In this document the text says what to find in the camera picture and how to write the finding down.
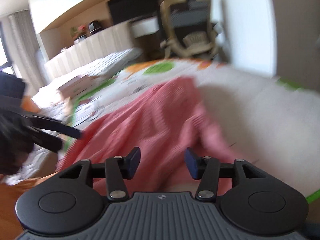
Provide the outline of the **black computer monitor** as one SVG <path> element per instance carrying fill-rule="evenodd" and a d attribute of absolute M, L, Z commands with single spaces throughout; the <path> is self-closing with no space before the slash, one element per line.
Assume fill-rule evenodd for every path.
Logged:
<path fill-rule="evenodd" d="M 152 16 L 158 8 L 157 0 L 110 0 L 107 2 L 113 24 L 134 18 Z"/>

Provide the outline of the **beige mesh office chair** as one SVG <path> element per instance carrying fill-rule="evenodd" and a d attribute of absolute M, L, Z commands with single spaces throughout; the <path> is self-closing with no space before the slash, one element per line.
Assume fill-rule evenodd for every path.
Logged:
<path fill-rule="evenodd" d="M 213 60 L 217 33 L 211 22 L 212 0 L 163 0 L 160 4 L 164 57 Z"/>

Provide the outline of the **black round speaker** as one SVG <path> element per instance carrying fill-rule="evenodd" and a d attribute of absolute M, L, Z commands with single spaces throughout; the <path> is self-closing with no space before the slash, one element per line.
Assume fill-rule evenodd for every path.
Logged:
<path fill-rule="evenodd" d="M 100 21 L 92 21 L 89 25 L 88 25 L 88 30 L 89 30 L 89 33 L 92 35 L 92 34 L 95 34 L 99 31 L 102 31 L 103 27 L 100 23 Z"/>

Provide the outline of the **pink knit sweater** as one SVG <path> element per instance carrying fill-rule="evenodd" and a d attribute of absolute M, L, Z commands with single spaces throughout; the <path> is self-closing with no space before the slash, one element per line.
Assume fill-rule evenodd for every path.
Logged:
<path fill-rule="evenodd" d="M 92 122 L 60 161 L 62 171 L 82 159 L 102 163 L 141 150 L 140 165 L 126 182 L 129 193 L 156 192 L 181 185 L 195 185 L 184 163 L 184 151 L 223 163 L 241 158 L 212 119 L 193 78 L 183 76 L 155 85 L 127 105 Z"/>

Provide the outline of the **cartoon animal play mat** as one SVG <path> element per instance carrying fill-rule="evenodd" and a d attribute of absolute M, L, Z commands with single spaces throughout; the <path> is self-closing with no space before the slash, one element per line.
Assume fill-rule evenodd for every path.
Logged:
<path fill-rule="evenodd" d="M 62 171 L 82 159 L 141 149 L 133 191 L 160 191 L 196 182 L 184 164 L 194 149 L 231 163 L 244 158 L 297 189 L 319 198 L 319 93 L 281 78 L 249 74 L 222 63 L 168 60 L 121 71 L 81 99 L 84 135 L 59 160 Z"/>

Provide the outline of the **red potted plant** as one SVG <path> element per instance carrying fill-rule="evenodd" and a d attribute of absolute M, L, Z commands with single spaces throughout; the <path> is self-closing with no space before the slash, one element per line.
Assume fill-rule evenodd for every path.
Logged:
<path fill-rule="evenodd" d="M 77 28 L 71 27 L 70 29 L 70 35 L 74 41 L 80 38 L 81 36 L 86 35 L 86 32 L 87 32 L 87 27 L 85 24 L 80 25 Z"/>

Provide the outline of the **pink cardboard box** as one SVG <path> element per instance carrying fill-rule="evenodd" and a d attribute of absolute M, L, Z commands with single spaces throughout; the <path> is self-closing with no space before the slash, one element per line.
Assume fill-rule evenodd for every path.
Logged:
<path fill-rule="evenodd" d="M 57 90 L 64 99 L 74 98 L 94 84 L 96 76 L 78 75 L 65 84 L 61 85 Z"/>

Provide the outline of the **white quilted pillow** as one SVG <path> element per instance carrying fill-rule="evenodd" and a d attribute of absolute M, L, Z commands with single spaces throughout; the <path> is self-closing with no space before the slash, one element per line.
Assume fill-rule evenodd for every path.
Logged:
<path fill-rule="evenodd" d="M 131 48 L 120 52 L 115 52 L 94 60 L 82 66 L 81 70 L 84 74 L 94 77 L 103 76 L 110 78 L 122 71 L 124 68 L 139 61 L 143 55 L 140 48 Z"/>

